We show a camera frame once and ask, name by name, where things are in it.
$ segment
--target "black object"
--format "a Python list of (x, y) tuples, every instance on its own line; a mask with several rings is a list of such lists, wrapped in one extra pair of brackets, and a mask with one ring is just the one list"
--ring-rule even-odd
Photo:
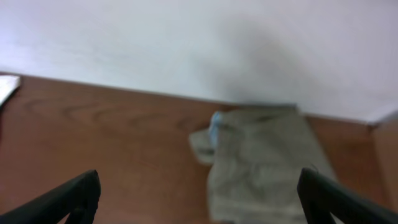
[(302, 169), (297, 192), (309, 224), (334, 224), (331, 213), (343, 223), (398, 223), (396, 213), (308, 168)]
[(100, 179), (89, 170), (61, 186), (0, 216), (1, 224), (91, 224), (101, 195)]

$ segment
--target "wooden table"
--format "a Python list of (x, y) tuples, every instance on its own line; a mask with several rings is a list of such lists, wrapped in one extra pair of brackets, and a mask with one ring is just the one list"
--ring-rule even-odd
[[(2, 111), (0, 213), (88, 169), (95, 223), (208, 223), (206, 178), (190, 132), (232, 106), (23, 77)], [(369, 128), (308, 118), (341, 182), (389, 206)]]

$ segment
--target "white wall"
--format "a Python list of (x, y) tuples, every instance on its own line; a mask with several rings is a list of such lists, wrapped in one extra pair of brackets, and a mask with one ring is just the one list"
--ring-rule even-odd
[(5, 0), (0, 70), (372, 121), (398, 108), (394, 0)]

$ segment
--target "garment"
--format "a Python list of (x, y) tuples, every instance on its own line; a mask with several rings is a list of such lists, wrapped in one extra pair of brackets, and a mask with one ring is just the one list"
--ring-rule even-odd
[(217, 112), (193, 133), (198, 160), (213, 164), (208, 207), (213, 221), (306, 223), (296, 186), (303, 167), (335, 178), (306, 120), (294, 106)]

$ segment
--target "gray cloth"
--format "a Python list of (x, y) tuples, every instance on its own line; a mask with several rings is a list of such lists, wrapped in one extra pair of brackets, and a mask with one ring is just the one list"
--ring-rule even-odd
[(218, 113), (190, 143), (200, 162), (213, 163), (213, 221), (306, 223), (296, 191), (301, 169), (335, 178), (306, 120), (291, 106)]

